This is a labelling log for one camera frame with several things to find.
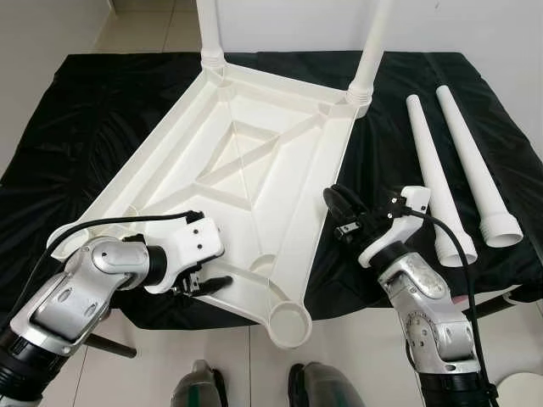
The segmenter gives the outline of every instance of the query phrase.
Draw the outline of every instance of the white floor tile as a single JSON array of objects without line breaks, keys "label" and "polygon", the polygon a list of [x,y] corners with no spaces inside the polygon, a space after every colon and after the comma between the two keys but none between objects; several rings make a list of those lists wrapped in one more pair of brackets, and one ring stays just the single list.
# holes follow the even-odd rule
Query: white floor tile
[{"label": "white floor tile", "polygon": [[137,348],[135,359],[89,348],[76,407],[168,406],[179,380],[196,359],[221,370],[232,406],[249,406],[249,328],[209,331],[144,331],[120,311],[95,331]]},{"label": "white floor tile", "polygon": [[166,52],[199,52],[201,43],[198,15],[174,13],[164,50]]},{"label": "white floor tile", "polygon": [[119,11],[171,11],[174,0],[114,0],[115,10]]},{"label": "white floor tile", "polygon": [[96,42],[96,53],[162,51],[171,13],[119,12],[111,14]]},{"label": "white floor tile", "polygon": [[543,320],[535,304],[516,305],[479,320],[489,378],[512,373],[543,374]]},{"label": "white floor tile", "polygon": [[316,321],[310,341],[290,351],[276,348],[261,326],[250,330],[254,406],[288,406],[288,370],[295,363],[311,361],[340,369],[367,406],[422,405],[404,353],[400,323],[391,309],[365,309],[335,320]]},{"label": "white floor tile", "polygon": [[196,11],[196,0],[176,0],[174,11]]},{"label": "white floor tile", "polygon": [[81,346],[76,354],[68,359],[59,375],[43,393],[40,407],[72,407],[74,405],[86,351],[87,347]]}]

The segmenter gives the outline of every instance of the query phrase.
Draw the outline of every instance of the white plastic table leg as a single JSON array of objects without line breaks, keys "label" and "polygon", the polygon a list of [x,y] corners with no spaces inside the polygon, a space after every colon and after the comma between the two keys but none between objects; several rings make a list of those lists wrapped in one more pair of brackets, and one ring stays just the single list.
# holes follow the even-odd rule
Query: white plastic table leg
[{"label": "white plastic table leg", "polygon": [[222,68],[226,62],[219,36],[216,0],[196,0],[196,5],[202,36],[202,65],[211,69]]},{"label": "white plastic table leg", "polygon": [[[417,146],[418,162],[421,165],[424,185],[432,190],[430,208],[432,216],[443,221],[455,233],[458,241],[466,253],[467,262],[472,264],[477,259],[477,252],[473,246],[472,238],[464,231],[460,217],[456,211],[455,202],[441,167],[439,156],[435,150],[434,141],[424,117],[423,106],[417,95],[407,98],[407,111],[411,121],[413,137]],[[445,267],[459,267],[462,265],[460,255],[447,236],[439,227],[435,227],[435,251],[439,262]]]},{"label": "white plastic table leg", "polygon": [[366,114],[373,95],[373,81],[383,57],[383,38],[389,21],[394,0],[378,0],[378,9],[373,17],[372,27],[367,35],[366,44],[355,79],[350,83],[346,99],[350,104],[360,106],[358,117]]},{"label": "white plastic table leg", "polygon": [[507,211],[451,90],[440,86],[436,93],[481,215],[479,228],[484,241],[492,248],[520,242],[523,233],[517,219]]}]

